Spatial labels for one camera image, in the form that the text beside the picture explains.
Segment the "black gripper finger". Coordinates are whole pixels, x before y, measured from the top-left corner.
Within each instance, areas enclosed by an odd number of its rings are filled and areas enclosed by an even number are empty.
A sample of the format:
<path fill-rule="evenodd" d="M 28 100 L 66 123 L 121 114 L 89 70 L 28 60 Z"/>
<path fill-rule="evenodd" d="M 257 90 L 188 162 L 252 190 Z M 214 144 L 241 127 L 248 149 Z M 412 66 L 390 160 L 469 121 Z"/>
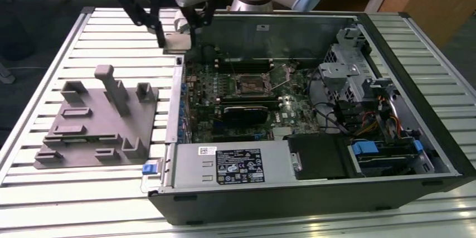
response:
<path fill-rule="evenodd" d="M 190 48 L 194 48 L 198 29 L 212 23 L 216 11 L 216 0 L 206 0 L 200 11 L 196 11 L 194 6 L 181 7 L 180 10 L 189 25 Z"/>
<path fill-rule="evenodd" d="M 156 14 L 145 12 L 136 0 L 117 0 L 129 19 L 136 26 L 145 26 L 148 31 L 154 34 L 160 48 L 165 46 L 165 35 L 162 24 L 158 19 L 158 10 Z"/>

